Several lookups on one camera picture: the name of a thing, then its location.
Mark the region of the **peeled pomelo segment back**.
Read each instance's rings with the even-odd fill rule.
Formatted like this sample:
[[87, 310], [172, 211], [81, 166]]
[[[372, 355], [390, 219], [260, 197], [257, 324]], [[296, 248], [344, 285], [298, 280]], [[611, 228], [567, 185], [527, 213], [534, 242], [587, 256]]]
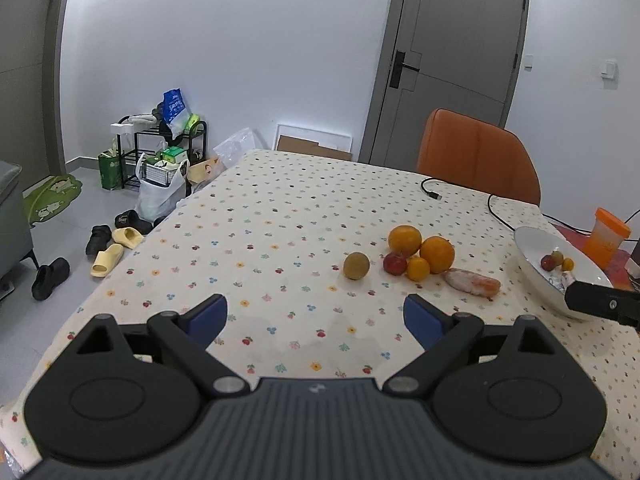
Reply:
[[451, 268], [442, 277], [452, 288], [477, 297], [495, 297], [501, 288], [501, 283], [494, 278], [462, 269]]

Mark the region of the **small kumquat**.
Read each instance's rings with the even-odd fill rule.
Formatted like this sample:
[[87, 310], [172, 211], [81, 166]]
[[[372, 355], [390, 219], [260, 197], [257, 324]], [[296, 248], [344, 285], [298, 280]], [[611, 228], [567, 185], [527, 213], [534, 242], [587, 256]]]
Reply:
[[575, 263], [571, 258], [565, 258], [562, 262], [563, 271], [571, 271], [574, 269]]
[[413, 282], [420, 283], [431, 274], [431, 267], [427, 260], [421, 257], [412, 257], [407, 260], [406, 277]]

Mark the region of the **large orange front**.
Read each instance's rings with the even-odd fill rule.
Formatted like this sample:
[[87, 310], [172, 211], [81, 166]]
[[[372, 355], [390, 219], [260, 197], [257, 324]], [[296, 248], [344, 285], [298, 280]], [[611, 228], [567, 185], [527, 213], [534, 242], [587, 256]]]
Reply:
[[421, 245], [420, 257], [430, 265], [433, 274], [449, 270], [456, 258], [454, 245], [441, 236], [427, 237]]

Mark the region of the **large orange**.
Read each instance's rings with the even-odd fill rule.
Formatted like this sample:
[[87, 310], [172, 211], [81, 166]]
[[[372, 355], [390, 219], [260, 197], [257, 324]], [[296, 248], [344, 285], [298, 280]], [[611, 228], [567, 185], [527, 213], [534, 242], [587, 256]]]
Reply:
[[410, 258], [418, 252], [422, 242], [422, 234], [414, 226], [396, 226], [388, 234], [390, 251], [397, 252], [405, 258]]
[[433, 274], [449, 270], [456, 258], [454, 245], [441, 236], [427, 237], [421, 245], [420, 257], [430, 265]]

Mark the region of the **red small apple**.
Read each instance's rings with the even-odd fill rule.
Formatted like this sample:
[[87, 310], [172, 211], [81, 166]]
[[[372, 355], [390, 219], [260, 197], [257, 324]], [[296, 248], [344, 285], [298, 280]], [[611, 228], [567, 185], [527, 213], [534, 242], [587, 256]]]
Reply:
[[552, 255], [544, 255], [540, 260], [540, 267], [546, 272], [551, 272], [556, 267], [555, 258]]
[[383, 259], [383, 269], [387, 274], [399, 276], [407, 271], [407, 258], [399, 252], [390, 252]]

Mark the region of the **large orange back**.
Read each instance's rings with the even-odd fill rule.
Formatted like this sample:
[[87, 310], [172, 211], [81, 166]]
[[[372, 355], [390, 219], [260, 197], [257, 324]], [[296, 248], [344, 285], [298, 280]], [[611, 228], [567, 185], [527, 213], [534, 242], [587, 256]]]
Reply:
[[410, 258], [418, 252], [422, 242], [422, 234], [414, 226], [396, 226], [388, 234], [390, 251], [397, 252], [405, 258]]

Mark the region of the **red orange cartoon mat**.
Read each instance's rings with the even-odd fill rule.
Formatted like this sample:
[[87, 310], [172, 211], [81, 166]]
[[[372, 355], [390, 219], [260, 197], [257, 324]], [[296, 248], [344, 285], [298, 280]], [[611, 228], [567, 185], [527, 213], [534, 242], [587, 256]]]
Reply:
[[634, 285], [626, 270], [626, 263], [630, 257], [629, 252], [626, 252], [626, 250], [620, 247], [617, 247], [616, 251], [613, 252], [611, 249], [608, 249], [608, 246], [605, 246], [608, 250], [598, 247], [596, 251], [593, 252], [590, 248], [591, 243], [588, 235], [579, 234], [566, 226], [560, 226], [554, 222], [552, 222], [552, 226], [554, 226], [570, 244], [581, 252], [584, 252], [588, 257], [596, 256], [597, 259], [594, 260], [594, 262], [597, 267], [605, 273], [614, 288], [634, 290]]

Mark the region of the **orange lidded plastic cup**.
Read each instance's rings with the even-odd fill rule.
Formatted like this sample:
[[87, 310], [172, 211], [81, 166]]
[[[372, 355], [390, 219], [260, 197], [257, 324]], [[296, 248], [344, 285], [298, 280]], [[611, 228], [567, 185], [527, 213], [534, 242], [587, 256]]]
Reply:
[[[615, 252], [616, 248], [620, 247], [620, 244], [630, 237], [630, 234], [631, 229], [627, 223], [617, 218], [612, 212], [599, 207], [594, 213], [594, 226], [588, 235], [591, 243], [590, 248], [593, 252], [595, 252], [598, 247], [604, 250], [611, 249]], [[588, 258], [593, 262], [597, 259], [596, 256]]]

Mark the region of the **white plate blue rim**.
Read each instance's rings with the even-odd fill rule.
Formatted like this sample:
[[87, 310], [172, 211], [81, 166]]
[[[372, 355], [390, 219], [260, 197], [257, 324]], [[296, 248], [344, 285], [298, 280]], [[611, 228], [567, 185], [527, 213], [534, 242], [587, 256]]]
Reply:
[[520, 226], [513, 238], [518, 264], [544, 304], [567, 318], [594, 320], [592, 315], [570, 310], [564, 295], [574, 281], [612, 288], [605, 273], [567, 240], [541, 229]]

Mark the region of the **yellow slipper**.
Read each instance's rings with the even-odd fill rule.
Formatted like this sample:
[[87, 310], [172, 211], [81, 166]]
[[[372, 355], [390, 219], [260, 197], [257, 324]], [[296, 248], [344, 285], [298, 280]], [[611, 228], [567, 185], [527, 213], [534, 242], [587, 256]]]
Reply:
[[126, 228], [114, 229], [112, 239], [119, 245], [128, 249], [134, 249], [144, 241], [144, 236], [135, 228], [126, 226]]
[[90, 274], [93, 278], [105, 278], [118, 265], [125, 248], [121, 244], [113, 243], [96, 255]]

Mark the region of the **black slipper far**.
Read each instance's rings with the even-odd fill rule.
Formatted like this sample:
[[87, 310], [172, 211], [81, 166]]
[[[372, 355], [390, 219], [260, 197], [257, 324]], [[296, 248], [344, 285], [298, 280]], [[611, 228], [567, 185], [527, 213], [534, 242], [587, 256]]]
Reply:
[[114, 219], [114, 226], [116, 229], [133, 228], [142, 235], [148, 235], [154, 229], [151, 222], [141, 219], [133, 209], [118, 214]]

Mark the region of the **black slipper middle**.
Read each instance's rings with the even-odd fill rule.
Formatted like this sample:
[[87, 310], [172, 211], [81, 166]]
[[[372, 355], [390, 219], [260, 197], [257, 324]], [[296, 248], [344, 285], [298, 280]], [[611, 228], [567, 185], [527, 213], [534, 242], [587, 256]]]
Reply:
[[104, 252], [112, 240], [112, 230], [109, 226], [94, 226], [86, 246], [86, 256], [95, 257], [99, 252]]

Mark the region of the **black slipper near sofa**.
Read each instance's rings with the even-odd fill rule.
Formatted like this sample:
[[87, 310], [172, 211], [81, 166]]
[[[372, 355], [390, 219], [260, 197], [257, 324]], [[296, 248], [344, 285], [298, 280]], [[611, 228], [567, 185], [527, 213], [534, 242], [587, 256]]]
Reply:
[[32, 296], [36, 301], [48, 299], [52, 292], [70, 276], [70, 264], [58, 257], [50, 264], [40, 266], [32, 283]]

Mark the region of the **floral white tablecloth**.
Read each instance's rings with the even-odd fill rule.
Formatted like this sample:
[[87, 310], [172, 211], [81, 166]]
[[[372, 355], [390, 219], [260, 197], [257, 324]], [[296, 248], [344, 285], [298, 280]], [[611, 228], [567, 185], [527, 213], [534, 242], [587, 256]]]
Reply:
[[[180, 203], [61, 328], [1, 440], [27, 479], [634, 479], [639, 337], [556, 313], [526, 280], [513, 232], [559, 236], [533, 205], [417, 174], [254, 151]], [[495, 297], [387, 274], [388, 234], [454, 245], [451, 268]], [[362, 252], [370, 270], [343, 273]], [[160, 360], [146, 322], [219, 294], [207, 348], [250, 385], [203, 394]], [[416, 294], [484, 333], [424, 394], [384, 382], [423, 352]]]

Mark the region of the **white plastic bag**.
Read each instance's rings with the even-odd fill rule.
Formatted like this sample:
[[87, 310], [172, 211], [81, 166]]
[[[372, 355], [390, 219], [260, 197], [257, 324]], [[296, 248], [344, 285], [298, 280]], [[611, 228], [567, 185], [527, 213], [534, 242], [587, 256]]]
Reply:
[[168, 185], [161, 185], [146, 178], [148, 164], [146, 156], [141, 155], [136, 165], [136, 177], [139, 180], [139, 193], [136, 206], [137, 214], [146, 221], [155, 221], [171, 214], [180, 200], [188, 195], [186, 173], [190, 167], [184, 160], [170, 175]]

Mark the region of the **orange leather chair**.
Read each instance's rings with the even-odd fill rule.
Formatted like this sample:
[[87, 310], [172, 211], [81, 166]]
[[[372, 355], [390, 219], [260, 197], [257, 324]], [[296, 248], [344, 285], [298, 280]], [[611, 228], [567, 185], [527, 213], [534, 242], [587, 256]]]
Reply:
[[515, 134], [444, 108], [427, 118], [416, 171], [475, 191], [541, 203], [534, 164]]

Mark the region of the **clear plastic bag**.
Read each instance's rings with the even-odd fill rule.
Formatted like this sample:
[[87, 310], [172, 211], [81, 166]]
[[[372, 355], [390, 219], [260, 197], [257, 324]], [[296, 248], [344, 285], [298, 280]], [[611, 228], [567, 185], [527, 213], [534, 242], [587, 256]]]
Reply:
[[216, 145], [214, 152], [219, 161], [229, 169], [236, 165], [247, 152], [266, 149], [267, 145], [256, 130], [244, 128]]

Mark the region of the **green box on floor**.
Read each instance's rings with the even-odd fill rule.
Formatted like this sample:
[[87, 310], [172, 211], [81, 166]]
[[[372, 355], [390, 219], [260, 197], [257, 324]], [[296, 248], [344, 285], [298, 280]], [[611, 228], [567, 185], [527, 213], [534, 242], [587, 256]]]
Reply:
[[111, 148], [98, 156], [101, 186], [104, 190], [113, 191], [122, 187], [120, 162], [118, 154]]

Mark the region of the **green floor mat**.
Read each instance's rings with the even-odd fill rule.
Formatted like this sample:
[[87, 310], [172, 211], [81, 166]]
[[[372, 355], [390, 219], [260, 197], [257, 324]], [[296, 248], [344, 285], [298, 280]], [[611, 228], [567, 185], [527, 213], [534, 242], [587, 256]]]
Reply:
[[71, 174], [50, 177], [24, 197], [24, 207], [30, 226], [46, 222], [60, 214], [82, 189], [81, 180]]

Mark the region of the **grey sofa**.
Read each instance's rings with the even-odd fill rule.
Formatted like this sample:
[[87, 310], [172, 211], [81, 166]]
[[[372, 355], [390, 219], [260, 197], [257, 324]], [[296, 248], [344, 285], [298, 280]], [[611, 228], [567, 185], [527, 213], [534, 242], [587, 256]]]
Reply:
[[20, 188], [22, 168], [2, 160], [0, 162], [0, 275], [5, 281], [14, 266], [25, 259], [39, 263], [34, 251], [32, 233], [27, 220], [24, 197]]

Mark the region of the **black metal shelf rack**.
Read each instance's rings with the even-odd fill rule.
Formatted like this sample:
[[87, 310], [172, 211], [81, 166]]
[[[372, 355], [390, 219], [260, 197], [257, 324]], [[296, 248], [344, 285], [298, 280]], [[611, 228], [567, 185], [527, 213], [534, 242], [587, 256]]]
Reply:
[[198, 117], [189, 119], [183, 132], [175, 134], [151, 116], [126, 116], [111, 124], [111, 134], [121, 188], [140, 185], [136, 174], [139, 159], [157, 167], [151, 172], [152, 183], [167, 186], [172, 168], [184, 160], [190, 166], [196, 165], [207, 153], [207, 124]]

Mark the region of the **blue plastic bag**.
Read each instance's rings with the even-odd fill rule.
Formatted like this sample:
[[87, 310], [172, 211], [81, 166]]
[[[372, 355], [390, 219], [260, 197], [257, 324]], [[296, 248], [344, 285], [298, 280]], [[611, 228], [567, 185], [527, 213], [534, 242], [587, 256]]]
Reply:
[[172, 137], [176, 138], [183, 134], [186, 125], [191, 117], [190, 108], [183, 99], [179, 88], [170, 89], [163, 94], [162, 103], [163, 121], [171, 131]]

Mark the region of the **grey door with lock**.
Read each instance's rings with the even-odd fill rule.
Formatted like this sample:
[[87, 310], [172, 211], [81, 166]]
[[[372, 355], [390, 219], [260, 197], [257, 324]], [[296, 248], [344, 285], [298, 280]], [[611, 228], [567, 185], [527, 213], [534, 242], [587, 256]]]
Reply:
[[528, 0], [390, 0], [359, 161], [416, 170], [438, 108], [504, 126], [527, 14]]

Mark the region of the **white wall switch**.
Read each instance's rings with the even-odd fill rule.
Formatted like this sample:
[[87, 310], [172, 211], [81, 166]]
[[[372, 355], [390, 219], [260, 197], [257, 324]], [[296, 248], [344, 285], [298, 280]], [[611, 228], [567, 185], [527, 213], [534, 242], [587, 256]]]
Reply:
[[604, 60], [600, 66], [600, 77], [603, 80], [615, 80], [617, 77], [617, 61]]

